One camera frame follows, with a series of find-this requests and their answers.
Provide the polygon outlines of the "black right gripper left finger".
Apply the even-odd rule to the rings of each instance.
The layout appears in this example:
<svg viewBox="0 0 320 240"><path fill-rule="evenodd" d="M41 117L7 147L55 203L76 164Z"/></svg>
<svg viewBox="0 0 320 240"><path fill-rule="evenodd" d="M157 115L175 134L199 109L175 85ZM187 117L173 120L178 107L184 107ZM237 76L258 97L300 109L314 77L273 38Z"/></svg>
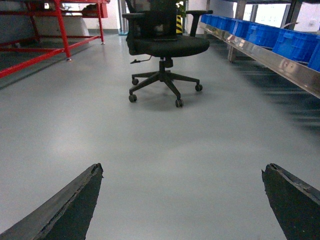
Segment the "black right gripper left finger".
<svg viewBox="0 0 320 240"><path fill-rule="evenodd" d="M0 234L2 240L84 240L101 188L103 168L93 164L36 210Z"/></svg>

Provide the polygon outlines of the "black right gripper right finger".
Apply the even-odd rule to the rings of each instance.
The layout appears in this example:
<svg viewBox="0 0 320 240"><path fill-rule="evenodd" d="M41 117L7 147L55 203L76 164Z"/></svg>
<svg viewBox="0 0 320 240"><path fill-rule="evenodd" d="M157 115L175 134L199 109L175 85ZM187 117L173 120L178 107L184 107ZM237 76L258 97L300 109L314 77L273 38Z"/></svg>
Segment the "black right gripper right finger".
<svg viewBox="0 0 320 240"><path fill-rule="evenodd" d="M270 207L288 240L320 238L320 191L275 163L261 171Z"/></svg>

